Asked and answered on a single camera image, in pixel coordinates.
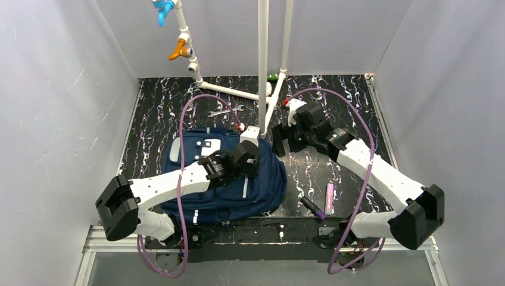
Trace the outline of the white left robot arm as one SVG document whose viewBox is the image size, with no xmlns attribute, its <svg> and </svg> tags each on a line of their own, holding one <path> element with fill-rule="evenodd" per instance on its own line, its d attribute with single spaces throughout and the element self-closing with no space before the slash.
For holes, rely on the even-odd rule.
<svg viewBox="0 0 505 286">
<path fill-rule="evenodd" d="M 132 234 L 168 239 L 176 232 L 174 222 L 152 207 L 228 186 L 242 176 L 254 176 L 259 155 L 258 143 L 243 141 L 232 150 L 215 151 L 182 170 L 143 179 L 113 177 L 95 203 L 106 239 L 118 241 Z"/>
</svg>

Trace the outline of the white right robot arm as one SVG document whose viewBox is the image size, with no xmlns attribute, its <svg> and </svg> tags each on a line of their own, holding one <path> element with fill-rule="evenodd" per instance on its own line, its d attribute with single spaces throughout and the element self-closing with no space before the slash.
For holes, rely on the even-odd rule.
<svg viewBox="0 0 505 286">
<path fill-rule="evenodd" d="M 284 109 L 288 111 L 287 120 L 272 128 L 276 155 L 285 155 L 283 141 L 287 141 L 291 152 L 311 146 L 362 179 L 370 166 L 368 184 L 392 207 L 390 212 L 359 211 L 354 220 L 341 221 L 341 230 L 350 229 L 346 243 L 361 238 L 392 238 L 416 250 L 444 223 L 445 194 L 440 187 L 426 187 L 408 178 L 372 152 L 355 132 L 333 127 L 322 106 L 293 99 L 285 100 Z"/>
</svg>

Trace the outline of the pink highlighter pen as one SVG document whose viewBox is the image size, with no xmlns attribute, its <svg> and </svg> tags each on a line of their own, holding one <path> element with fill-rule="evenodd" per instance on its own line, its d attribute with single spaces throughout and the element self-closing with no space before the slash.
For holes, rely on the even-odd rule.
<svg viewBox="0 0 505 286">
<path fill-rule="evenodd" d="M 331 182 L 328 182 L 326 186 L 326 192 L 325 192 L 325 208 L 324 208 L 324 213 L 326 216 L 330 216 L 332 214 L 333 210 L 333 191 L 334 191 L 334 185 Z"/>
</svg>

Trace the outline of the navy blue student backpack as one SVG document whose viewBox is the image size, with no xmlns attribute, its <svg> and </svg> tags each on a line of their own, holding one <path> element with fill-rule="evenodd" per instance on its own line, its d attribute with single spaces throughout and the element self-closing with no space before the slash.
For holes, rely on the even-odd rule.
<svg viewBox="0 0 505 286">
<path fill-rule="evenodd" d="M 261 139 L 257 145 L 241 141 L 237 132 L 197 128 L 175 138 L 166 157 L 164 172 L 180 168 L 180 145 L 185 166 L 204 160 L 212 163 L 210 186 L 204 192 L 182 194 L 183 217 L 187 224 L 214 225 L 274 210 L 287 188 L 285 165 Z"/>
</svg>

